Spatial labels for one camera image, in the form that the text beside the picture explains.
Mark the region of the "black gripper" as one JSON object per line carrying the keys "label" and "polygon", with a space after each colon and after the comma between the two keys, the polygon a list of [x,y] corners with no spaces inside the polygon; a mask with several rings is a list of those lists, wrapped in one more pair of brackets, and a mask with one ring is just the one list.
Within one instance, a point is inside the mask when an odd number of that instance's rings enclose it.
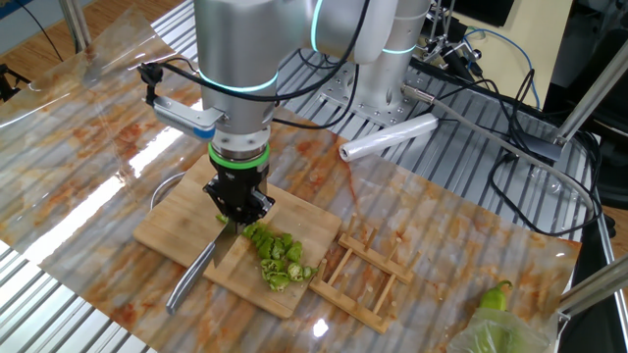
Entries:
{"label": "black gripper", "polygon": [[233,169],[219,166],[217,178],[209,180],[202,190],[210,196],[220,213],[234,218],[241,225],[251,225],[263,219],[275,204],[266,195],[268,166],[249,169]]}

